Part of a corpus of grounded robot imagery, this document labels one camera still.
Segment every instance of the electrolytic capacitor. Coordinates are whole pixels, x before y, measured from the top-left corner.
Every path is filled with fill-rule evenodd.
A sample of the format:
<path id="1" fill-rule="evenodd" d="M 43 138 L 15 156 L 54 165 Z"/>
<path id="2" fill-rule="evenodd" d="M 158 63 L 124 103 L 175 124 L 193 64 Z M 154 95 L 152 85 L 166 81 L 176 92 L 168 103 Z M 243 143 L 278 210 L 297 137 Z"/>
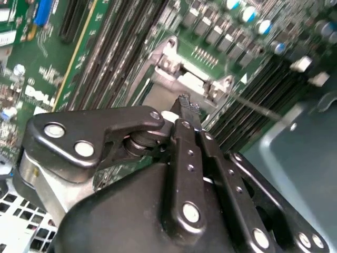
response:
<path id="1" fill-rule="evenodd" d="M 333 33 L 333 25 L 326 20 L 320 20 L 316 23 L 315 31 L 323 38 L 328 38 Z"/>
<path id="2" fill-rule="evenodd" d="M 273 51 L 274 54 L 281 55 L 285 52 L 286 47 L 284 43 L 273 41 L 270 45 L 270 49 L 271 51 Z"/>
<path id="3" fill-rule="evenodd" d="M 270 32 L 270 29 L 272 28 L 272 23 L 270 20 L 260 20 L 257 22 L 255 26 L 256 33 L 260 35 L 266 35 Z"/>
<path id="4" fill-rule="evenodd" d="M 239 6 L 240 1 L 239 0 L 225 0 L 224 2 L 226 10 L 230 11 L 232 9 L 235 9 Z"/>
<path id="5" fill-rule="evenodd" d="M 329 41 L 329 43 L 331 43 L 331 44 L 333 44 L 333 45 L 334 45 L 334 44 L 337 44 L 337 32 L 333 32 L 333 33 L 330 35 L 328 41 Z"/>

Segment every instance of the expansion slot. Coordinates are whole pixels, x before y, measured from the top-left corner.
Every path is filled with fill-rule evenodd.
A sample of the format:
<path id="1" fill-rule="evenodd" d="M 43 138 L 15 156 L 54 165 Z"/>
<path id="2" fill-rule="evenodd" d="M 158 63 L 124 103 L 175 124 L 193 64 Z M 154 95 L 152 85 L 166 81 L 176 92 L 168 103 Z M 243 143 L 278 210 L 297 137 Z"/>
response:
<path id="1" fill-rule="evenodd" d="M 88 0 L 69 1 L 59 33 L 63 42 L 71 43 L 74 41 L 88 4 Z"/>

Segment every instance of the metal screw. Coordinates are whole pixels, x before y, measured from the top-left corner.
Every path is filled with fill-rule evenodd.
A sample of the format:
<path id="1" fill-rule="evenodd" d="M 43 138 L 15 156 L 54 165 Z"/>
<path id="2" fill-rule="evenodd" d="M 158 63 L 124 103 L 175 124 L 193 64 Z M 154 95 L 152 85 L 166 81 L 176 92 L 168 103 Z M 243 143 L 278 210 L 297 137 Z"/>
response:
<path id="1" fill-rule="evenodd" d="M 305 234 L 299 233 L 299 239 L 304 246 L 306 246 L 307 248 L 311 248 L 311 243 Z"/>
<path id="2" fill-rule="evenodd" d="M 209 133 L 206 133 L 205 135 L 206 135 L 206 138 L 207 138 L 207 139 L 209 139 L 209 140 L 212 140 L 212 139 L 213 139 L 212 136 L 211 136 Z"/>
<path id="3" fill-rule="evenodd" d="M 324 248 L 324 244 L 323 242 L 321 241 L 321 239 L 317 236 L 317 235 L 312 235 L 312 239 L 314 241 L 314 243 L 321 249 Z"/>
<path id="4" fill-rule="evenodd" d="M 50 124 L 44 128 L 44 133 L 52 138 L 60 138 L 65 134 L 65 131 L 60 125 Z"/>
<path id="5" fill-rule="evenodd" d="M 297 124 L 296 124 L 296 123 L 293 123 L 293 124 L 290 126 L 290 131 L 294 131 L 296 128 L 297 128 Z"/>
<path id="6" fill-rule="evenodd" d="M 23 76 L 26 73 L 26 68 L 24 65 L 16 64 L 13 68 L 13 74 L 17 76 Z"/>
<path id="7" fill-rule="evenodd" d="M 189 164 L 189 165 L 187 166 L 187 169 L 188 169 L 190 172 L 193 172 L 193 171 L 194 171 L 194 166 L 191 165 L 191 164 Z"/>
<path id="8" fill-rule="evenodd" d="M 183 205 L 183 213 L 185 215 L 185 218 L 189 222 L 196 223 L 200 219 L 200 214 L 199 214 L 198 209 L 190 203 L 185 203 Z"/>
<path id="9" fill-rule="evenodd" d="M 238 154 L 234 154 L 234 157 L 237 159 L 237 161 L 242 161 L 242 159 L 241 159 L 241 157 L 239 157 L 239 155 Z"/>
<path id="10" fill-rule="evenodd" d="M 255 237 L 256 242 L 264 249 L 269 247 L 269 241 L 267 236 L 262 232 L 260 229 L 255 228 L 253 230 L 253 234 Z"/>
<path id="11" fill-rule="evenodd" d="M 89 157 L 94 153 L 94 147 L 90 143 L 85 141 L 80 141 L 76 143 L 74 148 L 77 154 L 83 157 Z"/>
<path id="12" fill-rule="evenodd" d="M 236 191 L 238 192 L 238 193 L 242 193 L 242 188 L 241 187 L 236 187 Z"/>
<path id="13" fill-rule="evenodd" d="M 155 111 L 151 112 L 150 115 L 155 120 L 159 120 L 160 119 L 160 115 L 157 112 L 155 112 Z"/>
<path id="14" fill-rule="evenodd" d="M 190 129 L 190 127 L 191 127 L 190 124 L 187 121 L 183 121 L 182 124 L 183 124 L 184 127 L 188 128 L 188 129 Z"/>

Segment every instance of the electronic component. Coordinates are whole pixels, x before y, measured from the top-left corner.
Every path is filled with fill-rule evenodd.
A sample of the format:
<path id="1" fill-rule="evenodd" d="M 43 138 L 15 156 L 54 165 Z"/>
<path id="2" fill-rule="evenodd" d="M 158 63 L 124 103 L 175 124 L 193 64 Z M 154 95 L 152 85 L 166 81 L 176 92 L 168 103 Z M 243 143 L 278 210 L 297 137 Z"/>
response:
<path id="1" fill-rule="evenodd" d="M 225 0 L 224 2 L 225 9 L 228 11 L 236 9 L 239 5 L 240 5 L 239 0 Z"/>
<path id="2" fill-rule="evenodd" d="M 329 43 L 331 43 L 331 44 L 333 44 L 333 45 L 336 44 L 336 43 L 337 43 L 337 32 L 333 32 L 333 33 L 330 35 L 328 41 L 329 41 Z"/>
<path id="3" fill-rule="evenodd" d="M 36 17 L 34 18 L 34 24 L 38 26 L 46 25 L 51 13 L 52 6 L 53 0 L 41 0 L 38 4 Z"/>
<path id="4" fill-rule="evenodd" d="M 253 6 L 249 6 L 240 11 L 239 18 L 243 23 L 250 23 L 256 17 L 256 9 Z"/>
<path id="5" fill-rule="evenodd" d="M 243 52 L 243 56 L 241 56 L 241 59 L 239 60 L 239 65 L 241 67 L 247 67 L 252 60 L 254 59 L 254 55 L 250 52 Z"/>
<path id="6" fill-rule="evenodd" d="M 242 53 L 243 48 L 240 45 L 235 44 L 234 47 L 228 53 L 228 57 L 236 61 Z"/>
<path id="7" fill-rule="evenodd" d="M 234 38 L 229 34 L 226 34 L 225 37 L 221 40 L 220 44 L 217 46 L 217 49 L 221 52 L 227 52 L 233 41 Z"/>
<path id="8" fill-rule="evenodd" d="M 0 113 L 0 118 L 4 121 L 10 121 L 13 117 L 17 115 L 17 109 L 15 107 L 3 108 Z"/>
<path id="9" fill-rule="evenodd" d="M 199 23 L 196 25 L 194 33 L 199 36 L 204 35 L 211 26 L 211 23 L 212 22 L 207 17 L 203 17 L 202 20 L 200 20 Z"/>
<path id="10" fill-rule="evenodd" d="M 184 19 L 183 19 L 183 26 L 185 26 L 186 28 L 190 28 L 194 22 L 196 21 L 196 18 L 198 17 L 199 12 L 196 9 L 190 9 L 187 14 L 185 15 Z"/>
<path id="11" fill-rule="evenodd" d="M 272 23 L 270 20 L 260 20 L 255 25 L 255 31 L 257 34 L 266 35 L 270 32 L 272 28 Z"/>
<path id="12" fill-rule="evenodd" d="M 310 78 L 309 82 L 317 87 L 322 87 L 329 78 L 330 76 L 327 74 L 327 72 L 320 72 L 315 77 Z"/>
<path id="13" fill-rule="evenodd" d="M 312 59 L 310 59 L 310 57 L 308 56 L 304 56 L 302 58 L 300 58 L 298 61 L 294 62 L 291 66 L 290 69 L 303 73 L 305 72 L 308 67 L 310 66 L 310 64 L 312 63 Z"/>
<path id="14" fill-rule="evenodd" d="M 333 25 L 326 20 L 320 20 L 316 23 L 315 31 L 323 38 L 328 38 L 333 33 Z"/>
<path id="15" fill-rule="evenodd" d="M 278 42 L 278 41 L 273 41 L 270 45 L 270 49 L 274 54 L 281 55 L 285 52 L 285 44 Z"/>
<path id="16" fill-rule="evenodd" d="M 215 45 L 219 40 L 222 32 L 223 31 L 218 26 L 214 27 L 206 37 L 206 42 L 211 45 Z"/>

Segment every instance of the black plastic part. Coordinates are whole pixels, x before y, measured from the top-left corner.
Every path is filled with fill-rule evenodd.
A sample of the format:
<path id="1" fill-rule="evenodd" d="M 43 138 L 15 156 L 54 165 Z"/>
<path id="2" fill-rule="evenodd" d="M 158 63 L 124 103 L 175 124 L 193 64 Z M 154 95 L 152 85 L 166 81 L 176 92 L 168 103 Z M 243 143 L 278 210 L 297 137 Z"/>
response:
<path id="1" fill-rule="evenodd" d="M 66 13 L 63 18 L 59 36 L 65 43 L 74 41 L 81 26 L 84 13 L 88 8 L 88 0 L 69 0 Z"/>
<path id="2" fill-rule="evenodd" d="M 154 164 L 79 202 L 61 222 L 52 252 L 235 253 L 210 183 L 203 182 L 204 235 L 190 246 L 181 246 L 167 235 L 162 210 L 169 169 L 167 164 Z"/>
<path id="3" fill-rule="evenodd" d="M 65 129 L 64 136 L 51 138 L 46 135 L 44 129 L 49 124 L 62 126 Z M 127 135 L 135 131 L 159 130 L 163 125 L 164 119 L 148 106 L 45 113 L 29 120 L 23 148 L 42 167 L 61 178 L 84 182 L 97 169 L 112 166 L 126 154 L 121 146 Z M 83 157 L 76 153 L 74 146 L 80 141 L 93 146 L 93 155 Z"/>
<path id="4" fill-rule="evenodd" d="M 275 252 L 329 252 L 324 239 L 283 198 L 280 198 L 280 194 L 254 167 L 246 164 L 245 160 L 243 163 L 247 167 L 242 167 L 243 164 L 238 166 L 226 159 L 225 168 L 235 171 L 233 182 L 238 183 L 241 180 L 238 173 L 246 180 L 245 184 L 242 183 L 242 180 L 239 182 L 244 195 L 237 193 L 240 194 L 237 197 L 246 199 L 248 203 L 253 200 L 254 205 L 259 207 L 257 208 L 259 211 L 255 210 L 250 213 L 249 208 L 249 210 L 230 214 L 229 209 L 231 210 L 232 204 L 223 208 L 222 202 L 219 201 L 220 193 L 223 194 L 223 191 L 219 191 L 219 184 L 217 183 L 218 186 L 215 187 L 214 184 L 204 181 L 201 189 L 203 189 L 202 195 L 205 196 L 204 215 L 207 219 L 207 227 L 194 244 L 191 244 L 192 241 L 189 237 L 180 234 L 179 230 L 176 231 L 176 237 L 172 237 L 168 236 L 164 229 L 165 219 L 162 214 L 168 211 L 165 205 L 167 191 L 171 190 L 171 182 L 167 179 L 170 178 L 172 168 L 166 163 L 155 163 L 103 188 L 76 204 L 62 220 L 54 239 L 54 247 L 50 249 L 50 252 L 270 252 L 271 248 L 267 250 L 256 248 L 255 251 L 251 251 L 250 248 L 247 248 L 247 242 L 243 242 L 243 245 L 237 244 L 239 236 L 233 232 L 240 232 L 240 229 L 234 228 L 233 230 L 233 224 L 237 221 L 237 226 L 242 226 L 242 222 L 237 217 L 243 212 L 248 217 L 252 217 L 252 220 L 243 220 L 248 225 L 254 222 L 256 213 L 261 215 L 266 227 L 263 231 L 267 230 L 271 235 L 269 237 L 271 238 L 270 245 L 275 249 Z M 185 180 L 186 188 L 193 187 L 188 178 Z M 292 220 L 283 219 L 284 212 L 293 216 Z M 269 219 L 272 220 L 271 226 L 266 222 Z M 298 235 L 292 234 L 292 232 L 299 231 L 310 239 L 311 248 L 304 248 L 297 239 Z M 323 249 L 314 244 L 311 239 L 313 234 L 322 240 Z"/>
<path id="5" fill-rule="evenodd" d="M 233 243 L 239 252 L 275 252 L 269 237 L 236 166 L 224 159 L 216 141 L 206 131 L 199 133 L 203 147 L 203 167 L 205 174 L 214 180 L 228 223 Z M 262 248 L 254 238 L 254 230 L 262 231 L 269 241 L 268 248 Z"/>
<path id="6" fill-rule="evenodd" d="M 196 244 L 206 230 L 203 185 L 201 152 L 195 144 L 194 129 L 187 121 L 178 119 L 171 140 L 171 162 L 167 172 L 163 227 L 179 245 Z M 198 221 L 190 222 L 185 217 L 183 206 L 186 204 L 193 205 L 198 210 Z"/>
<path id="7" fill-rule="evenodd" d="M 286 199 L 256 170 L 256 168 L 241 154 L 229 153 L 229 159 L 239 169 L 246 184 L 252 187 L 255 205 L 263 210 L 270 219 L 269 231 L 281 248 L 288 252 L 329 252 L 328 244 L 318 232 L 286 201 Z M 307 249 L 299 240 L 303 233 L 310 241 Z M 322 241 L 320 248 L 313 241 L 316 235 Z"/>

